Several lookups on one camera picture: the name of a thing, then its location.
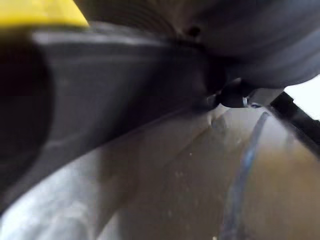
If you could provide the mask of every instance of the yellow plastic part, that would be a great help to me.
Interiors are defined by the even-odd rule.
[[[88,26],[73,0],[0,0],[0,27]]]

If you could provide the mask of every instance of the metal surface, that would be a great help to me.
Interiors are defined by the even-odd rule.
[[[183,111],[61,168],[2,216],[1,240],[212,240],[263,108]],[[245,185],[240,240],[320,238],[318,157],[274,117]]]

